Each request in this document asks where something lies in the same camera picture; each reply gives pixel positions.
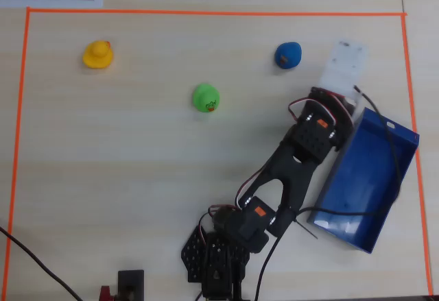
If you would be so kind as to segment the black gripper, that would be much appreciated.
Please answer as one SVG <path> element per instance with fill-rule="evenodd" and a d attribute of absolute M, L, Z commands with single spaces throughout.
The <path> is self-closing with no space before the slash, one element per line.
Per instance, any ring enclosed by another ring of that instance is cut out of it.
<path fill-rule="evenodd" d="M 335 118 L 341 119 L 341 121 L 354 122 L 353 114 L 356 103 L 350 103 L 345 96 L 315 86 L 311 88 L 309 96 L 328 108 Z"/>

